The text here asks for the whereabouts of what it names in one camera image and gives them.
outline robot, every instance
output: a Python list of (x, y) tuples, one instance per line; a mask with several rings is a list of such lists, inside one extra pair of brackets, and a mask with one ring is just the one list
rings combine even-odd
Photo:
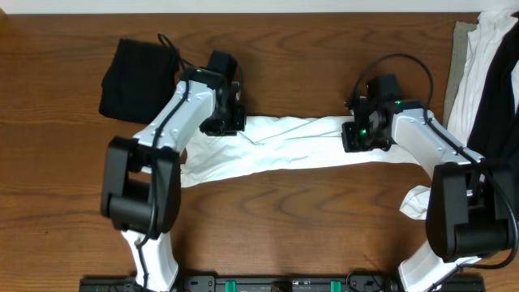
[[(394, 75), (384, 75), (368, 82), (367, 97), (354, 91), (347, 102), (354, 121), (343, 125), (342, 139), (347, 152), (387, 150), (399, 144), (431, 177), (427, 241), (394, 275), (177, 279), (169, 231), (181, 202), (179, 157), (197, 128), (206, 135), (236, 135), (244, 130), (246, 114), (239, 104), (242, 85), (234, 81), (237, 68), (230, 54), (214, 51), (206, 67), (184, 69), (171, 101), (152, 123), (132, 139), (115, 137), (109, 143), (101, 213), (128, 241), (137, 275), (86, 278), (79, 291), (484, 291), (480, 277), (450, 277), (463, 268), (489, 267), (475, 263), (498, 251), (512, 249), (501, 266), (491, 268), (502, 268), (513, 259), (517, 223), (510, 169), (463, 148), (430, 110), (402, 99)], [(129, 172), (149, 173), (152, 183), (130, 179)]]

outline gray cloth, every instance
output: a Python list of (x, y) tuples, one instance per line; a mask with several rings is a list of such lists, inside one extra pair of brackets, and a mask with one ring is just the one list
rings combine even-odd
[(444, 101), (444, 127), (447, 127), (448, 118), (451, 116), (454, 101), (456, 100), (457, 89), (460, 86), (465, 61), (467, 59), (467, 46), (469, 44), (468, 33), (476, 29), (477, 24), (466, 24), (456, 22), (453, 35), (453, 58), (451, 59), (451, 69), (448, 73), (447, 92)]

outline brown tabletop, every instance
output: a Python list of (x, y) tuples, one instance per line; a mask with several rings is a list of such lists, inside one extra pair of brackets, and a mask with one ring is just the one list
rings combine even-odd
[[(475, 14), (10, 15), (0, 28), (0, 290), (75, 291), (85, 275), (135, 271), (129, 247), (100, 215), (105, 150), (143, 126), (98, 114), (101, 79), (119, 38), (157, 42), (204, 65), (213, 49), (242, 64), (250, 115), (345, 115), (364, 67), (389, 53), (421, 58), (442, 117), (452, 34)], [(405, 59), (406, 96), (426, 76)], [(253, 174), (183, 190), (171, 231), (186, 270), (220, 275), (392, 271), (425, 240), (398, 211), (430, 183), (417, 165), (371, 163)], [(502, 260), (505, 254), (489, 262)], [(484, 272), (490, 291), (515, 291), (519, 265)]]

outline white background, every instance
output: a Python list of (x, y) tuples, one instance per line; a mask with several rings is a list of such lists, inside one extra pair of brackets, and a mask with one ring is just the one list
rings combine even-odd
[(519, 0), (0, 0), (7, 14), (480, 12), (519, 7)]

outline black cloth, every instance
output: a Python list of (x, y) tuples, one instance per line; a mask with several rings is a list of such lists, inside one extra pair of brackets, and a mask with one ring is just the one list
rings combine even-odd
[(99, 113), (149, 124), (173, 96), (178, 60), (162, 45), (119, 40), (105, 74)]
[(509, 161), (519, 209), (519, 118), (515, 114), (512, 71), (519, 61), (519, 23), (497, 49), (479, 103), (467, 146), (489, 161)]

